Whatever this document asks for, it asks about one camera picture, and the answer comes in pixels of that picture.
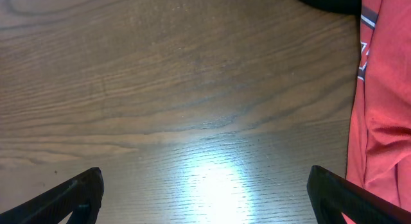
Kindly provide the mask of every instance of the black fabric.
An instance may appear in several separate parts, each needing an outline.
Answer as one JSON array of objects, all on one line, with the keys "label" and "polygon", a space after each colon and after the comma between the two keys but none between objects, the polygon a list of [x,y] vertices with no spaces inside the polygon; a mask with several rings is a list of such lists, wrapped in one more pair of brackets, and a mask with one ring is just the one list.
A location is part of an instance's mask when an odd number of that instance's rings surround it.
[{"label": "black fabric", "polygon": [[361,14],[361,0],[300,0],[320,10],[351,15]]}]

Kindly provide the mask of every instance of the black object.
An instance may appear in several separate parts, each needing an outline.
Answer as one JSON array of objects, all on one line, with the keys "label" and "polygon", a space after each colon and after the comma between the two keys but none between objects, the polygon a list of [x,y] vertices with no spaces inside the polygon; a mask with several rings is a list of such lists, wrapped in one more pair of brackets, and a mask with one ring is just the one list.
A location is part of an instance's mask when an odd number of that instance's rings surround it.
[{"label": "black object", "polygon": [[307,190],[319,224],[346,223],[342,213],[357,224],[411,223],[408,211],[320,166],[311,168]]},{"label": "black object", "polygon": [[320,10],[351,15],[361,14],[361,0],[300,0]]},{"label": "black object", "polygon": [[96,223],[104,185],[99,168],[91,168],[0,214],[0,223],[59,223],[70,212],[68,224]]}]

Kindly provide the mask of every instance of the red garment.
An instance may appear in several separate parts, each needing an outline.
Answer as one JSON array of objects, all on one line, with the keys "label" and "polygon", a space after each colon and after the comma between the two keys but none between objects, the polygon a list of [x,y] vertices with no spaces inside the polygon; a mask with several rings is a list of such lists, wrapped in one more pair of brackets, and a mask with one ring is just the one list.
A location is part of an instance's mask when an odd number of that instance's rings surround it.
[{"label": "red garment", "polygon": [[411,0],[362,0],[347,179],[411,211]]}]

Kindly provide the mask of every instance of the wooden surface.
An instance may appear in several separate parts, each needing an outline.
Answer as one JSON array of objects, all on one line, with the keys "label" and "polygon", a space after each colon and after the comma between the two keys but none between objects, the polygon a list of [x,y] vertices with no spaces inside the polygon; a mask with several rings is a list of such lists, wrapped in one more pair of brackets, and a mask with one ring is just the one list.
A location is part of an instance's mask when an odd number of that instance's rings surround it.
[{"label": "wooden surface", "polygon": [[0,212],[99,166],[98,223],[313,223],[310,166],[345,173],[354,17],[296,0],[0,3]]}]

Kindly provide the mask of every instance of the red fabric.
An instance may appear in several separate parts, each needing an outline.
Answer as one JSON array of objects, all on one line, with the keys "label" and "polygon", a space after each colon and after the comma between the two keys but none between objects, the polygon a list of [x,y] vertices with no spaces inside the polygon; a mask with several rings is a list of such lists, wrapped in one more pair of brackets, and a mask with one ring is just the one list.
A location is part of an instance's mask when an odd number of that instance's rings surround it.
[{"label": "red fabric", "polygon": [[411,211],[411,0],[363,0],[361,41],[347,179]]}]

